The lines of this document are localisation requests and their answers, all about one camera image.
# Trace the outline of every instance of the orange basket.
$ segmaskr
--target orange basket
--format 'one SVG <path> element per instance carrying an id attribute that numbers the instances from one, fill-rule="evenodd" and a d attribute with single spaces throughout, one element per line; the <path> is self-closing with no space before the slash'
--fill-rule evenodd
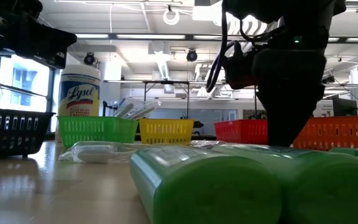
<path id="1" fill-rule="evenodd" d="M 293 147 L 321 151 L 334 147 L 358 148 L 358 116 L 311 118 Z"/>

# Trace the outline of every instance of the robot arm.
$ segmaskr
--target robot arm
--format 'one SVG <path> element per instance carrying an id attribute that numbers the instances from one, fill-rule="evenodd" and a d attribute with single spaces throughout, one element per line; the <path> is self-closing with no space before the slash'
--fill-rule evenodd
<path id="1" fill-rule="evenodd" d="M 213 89 L 222 66 L 233 89 L 257 85 L 257 96 L 268 113 L 269 145 L 290 146 L 322 99 L 329 28 L 333 16 L 346 10 L 345 0 L 303 4 L 308 5 L 302 8 L 296 0 L 222 2 L 223 42 L 208 77 L 207 91 Z M 238 41 L 227 45 L 226 12 L 240 20 L 253 15 L 267 23 L 283 18 L 284 26 L 255 37 L 241 30 L 243 38 L 253 45 L 251 51 L 243 53 Z M 234 55 L 227 58 L 225 53 L 231 47 Z"/>

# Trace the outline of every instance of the table surface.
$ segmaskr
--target table surface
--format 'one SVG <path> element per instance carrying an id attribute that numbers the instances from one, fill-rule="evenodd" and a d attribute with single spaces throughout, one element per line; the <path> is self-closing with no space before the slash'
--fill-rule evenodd
<path id="1" fill-rule="evenodd" d="M 128 164 L 58 162 L 62 149 L 0 159 L 0 223 L 150 224 Z"/>

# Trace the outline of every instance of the security camera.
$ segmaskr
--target security camera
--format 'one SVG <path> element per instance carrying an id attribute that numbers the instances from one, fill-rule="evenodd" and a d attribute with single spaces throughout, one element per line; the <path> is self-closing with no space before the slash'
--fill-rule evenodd
<path id="1" fill-rule="evenodd" d="M 93 52 L 86 53 L 86 56 L 84 58 L 84 63 L 85 63 L 85 65 L 91 65 L 91 66 L 96 63 L 96 59 L 94 57 Z"/>
<path id="2" fill-rule="evenodd" d="M 197 53 L 195 49 L 190 49 L 187 53 L 187 61 L 188 62 L 195 62 L 197 60 Z"/>

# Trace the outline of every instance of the ceiling pipe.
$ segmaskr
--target ceiling pipe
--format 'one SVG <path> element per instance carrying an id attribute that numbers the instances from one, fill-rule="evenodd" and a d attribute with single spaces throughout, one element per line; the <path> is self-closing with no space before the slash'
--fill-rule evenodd
<path id="1" fill-rule="evenodd" d="M 149 18 L 147 18 L 147 14 L 146 14 L 146 10 L 145 10 L 143 2 L 140 4 L 140 8 L 142 9 L 142 12 L 143 12 L 143 17 L 144 17 L 144 21 L 146 22 L 147 30 L 150 33 L 152 33 L 153 31 L 152 31 L 152 28 L 150 26 Z"/>

